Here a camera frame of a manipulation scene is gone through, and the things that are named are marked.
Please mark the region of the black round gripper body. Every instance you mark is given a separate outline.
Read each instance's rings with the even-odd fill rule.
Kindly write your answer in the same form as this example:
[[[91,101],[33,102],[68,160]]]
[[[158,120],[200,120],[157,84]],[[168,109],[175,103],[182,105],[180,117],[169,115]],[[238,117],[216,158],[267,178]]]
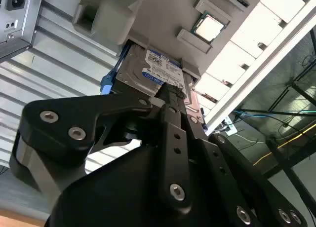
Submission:
[[[162,138],[71,184],[48,227],[222,227],[219,198],[185,129],[166,122]]]

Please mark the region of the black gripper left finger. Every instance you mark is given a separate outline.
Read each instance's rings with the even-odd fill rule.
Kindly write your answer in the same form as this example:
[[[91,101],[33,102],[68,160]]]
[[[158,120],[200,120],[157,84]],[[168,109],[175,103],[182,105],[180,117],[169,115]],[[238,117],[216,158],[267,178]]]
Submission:
[[[28,103],[10,158],[14,175],[30,179],[54,208],[74,182],[136,148],[156,146],[166,122],[183,129],[175,87],[164,84],[151,98],[116,93]]]

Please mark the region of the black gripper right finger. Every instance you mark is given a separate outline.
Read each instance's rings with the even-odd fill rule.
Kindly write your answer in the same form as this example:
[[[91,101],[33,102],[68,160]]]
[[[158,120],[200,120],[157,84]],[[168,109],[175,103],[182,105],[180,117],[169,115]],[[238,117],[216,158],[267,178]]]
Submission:
[[[185,120],[198,165],[219,198],[222,226],[306,227],[303,215],[221,135],[206,136],[199,120],[186,113],[186,94],[173,88],[172,102]]]

